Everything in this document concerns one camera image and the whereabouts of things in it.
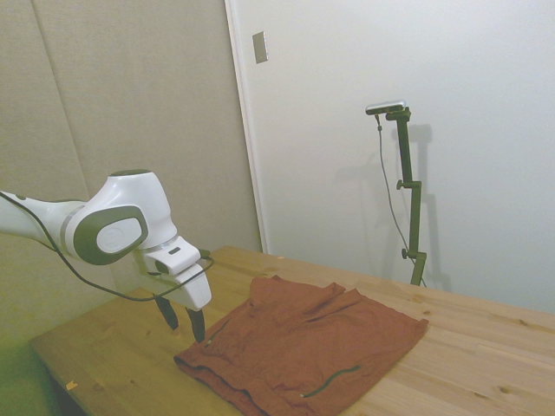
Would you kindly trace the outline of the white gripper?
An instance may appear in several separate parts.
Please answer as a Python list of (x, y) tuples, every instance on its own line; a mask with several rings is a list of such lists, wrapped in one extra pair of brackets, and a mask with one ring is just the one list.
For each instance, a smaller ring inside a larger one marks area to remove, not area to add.
[(158, 298), (158, 309), (168, 327), (172, 331), (178, 329), (179, 319), (167, 299), (187, 308), (194, 339), (201, 343), (206, 337), (202, 309), (212, 300), (212, 292), (203, 268), (197, 263), (154, 262), (140, 263), (138, 270), (142, 286), (155, 295), (162, 296)]

